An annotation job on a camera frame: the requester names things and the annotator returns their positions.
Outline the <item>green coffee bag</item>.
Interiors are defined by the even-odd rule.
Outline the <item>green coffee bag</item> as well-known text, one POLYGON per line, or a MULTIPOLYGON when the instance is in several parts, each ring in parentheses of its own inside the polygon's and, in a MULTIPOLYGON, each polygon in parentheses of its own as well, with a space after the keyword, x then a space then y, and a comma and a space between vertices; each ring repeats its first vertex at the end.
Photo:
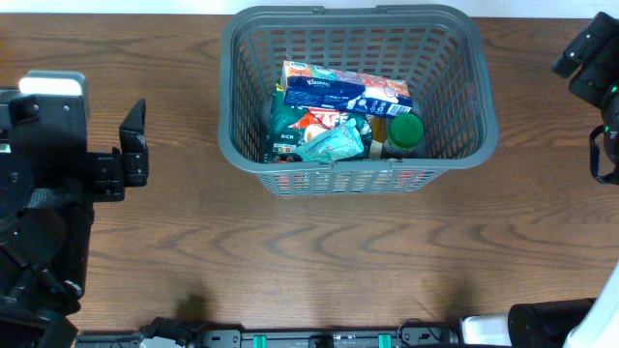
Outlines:
POLYGON ((303 161, 296 153, 298 147, 349 119, 355 119, 357 122, 364 152, 346 160, 362 160, 368 157, 372 134, 367 115, 333 109, 290 106, 286 105, 283 99, 284 92, 281 86, 277 85, 267 129, 265 150, 267 163, 303 161))

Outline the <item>tissue pack multipack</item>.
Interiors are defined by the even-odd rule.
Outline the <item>tissue pack multipack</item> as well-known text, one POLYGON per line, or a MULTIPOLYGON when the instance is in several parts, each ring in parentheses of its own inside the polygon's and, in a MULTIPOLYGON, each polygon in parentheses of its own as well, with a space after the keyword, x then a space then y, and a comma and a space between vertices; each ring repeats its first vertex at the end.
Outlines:
POLYGON ((409 113, 413 101, 403 80, 284 61, 280 85, 291 106, 350 111, 383 118, 409 113))

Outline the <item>mint green wipes packet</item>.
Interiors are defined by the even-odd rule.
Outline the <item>mint green wipes packet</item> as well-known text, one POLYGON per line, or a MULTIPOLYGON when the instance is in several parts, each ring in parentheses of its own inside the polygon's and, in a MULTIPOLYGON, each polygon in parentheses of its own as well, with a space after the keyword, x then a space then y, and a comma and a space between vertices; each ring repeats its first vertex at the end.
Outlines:
POLYGON ((320 162, 346 160, 363 152, 364 144, 355 119, 318 134, 296 150, 303 161, 320 162))

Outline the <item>dried mushroom bag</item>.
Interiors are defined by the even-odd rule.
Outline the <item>dried mushroom bag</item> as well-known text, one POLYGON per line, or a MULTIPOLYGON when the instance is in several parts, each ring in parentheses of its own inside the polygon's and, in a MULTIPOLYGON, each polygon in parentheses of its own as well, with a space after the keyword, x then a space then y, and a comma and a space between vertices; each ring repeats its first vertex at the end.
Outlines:
POLYGON ((383 143, 387 133, 387 121, 384 118, 374 116, 371 120, 372 142, 369 147, 368 157, 378 160, 381 157, 383 143))

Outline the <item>green lid jar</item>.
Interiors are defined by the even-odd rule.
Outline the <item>green lid jar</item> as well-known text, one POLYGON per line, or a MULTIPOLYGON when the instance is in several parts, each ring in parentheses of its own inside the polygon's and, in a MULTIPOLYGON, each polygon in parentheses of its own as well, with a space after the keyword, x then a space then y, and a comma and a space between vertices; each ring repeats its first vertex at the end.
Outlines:
POLYGON ((416 114, 400 114, 389 126, 383 143, 383 155, 385 158, 410 158, 419 148, 424 137, 424 123, 416 114))

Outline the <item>orange pasta package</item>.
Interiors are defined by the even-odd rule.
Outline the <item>orange pasta package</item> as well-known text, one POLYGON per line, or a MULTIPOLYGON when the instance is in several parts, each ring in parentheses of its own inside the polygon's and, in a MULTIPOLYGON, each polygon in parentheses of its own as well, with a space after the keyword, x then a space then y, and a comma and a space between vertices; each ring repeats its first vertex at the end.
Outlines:
POLYGON ((429 170, 310 171, 259 175, 261 183, 280 195, 320 195, 413 191, 436 177, 429 170))

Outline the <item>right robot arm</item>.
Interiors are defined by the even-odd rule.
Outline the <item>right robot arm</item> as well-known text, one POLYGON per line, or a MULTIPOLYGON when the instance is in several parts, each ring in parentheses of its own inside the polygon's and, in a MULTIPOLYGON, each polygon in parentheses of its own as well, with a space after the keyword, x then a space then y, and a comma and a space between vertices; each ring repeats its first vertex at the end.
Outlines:
MULTIPOLYGON (((570 42, 551 70, 569 78, 569 91, 599 111, 588 138, 589 168, 606 189, 618 188, 618 20, 604 12, 570 42)), ((459 347, 618 346, 618 270, 599 297, 515 304, 505 315, 459 320, 459 347)))

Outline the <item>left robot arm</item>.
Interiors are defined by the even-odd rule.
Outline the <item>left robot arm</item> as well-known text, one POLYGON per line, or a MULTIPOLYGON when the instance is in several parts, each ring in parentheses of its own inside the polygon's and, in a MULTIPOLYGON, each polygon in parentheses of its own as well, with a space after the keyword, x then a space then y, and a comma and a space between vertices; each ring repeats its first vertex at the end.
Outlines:
POLYGON ((1 344, 70 347, 97 202, 124 200, 149 176, 146 102, 119 127, 119 147, 88 149, 80 72, 31 71, 1 91, 1 344))

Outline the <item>grey plastic basket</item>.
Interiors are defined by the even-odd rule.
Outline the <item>grey plastic basket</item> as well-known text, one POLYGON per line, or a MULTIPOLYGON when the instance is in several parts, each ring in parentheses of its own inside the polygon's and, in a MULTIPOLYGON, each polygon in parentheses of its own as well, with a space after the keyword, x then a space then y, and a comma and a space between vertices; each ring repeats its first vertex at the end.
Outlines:
POLYGON ((466 14, 435 4, 245 9, 221 35, 218 137, 225 158, 257 178, 407 169, 435 171, 438 177, 478 166, 499 137, 482 35, 466 14), (267 163, 267 109, 287 60, 405 81, 425 126, 420 155, 267 163))

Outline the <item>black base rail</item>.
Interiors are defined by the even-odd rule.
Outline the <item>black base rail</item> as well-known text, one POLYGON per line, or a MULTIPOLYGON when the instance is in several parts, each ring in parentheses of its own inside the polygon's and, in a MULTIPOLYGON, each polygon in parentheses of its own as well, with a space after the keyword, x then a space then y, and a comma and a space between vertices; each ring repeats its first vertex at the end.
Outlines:
POLYGON ((458 328, 407 320, 397 328, 260 330, 158 317, 129 333, 81 333, 75 348, 408 348, 462 347, 458 328))

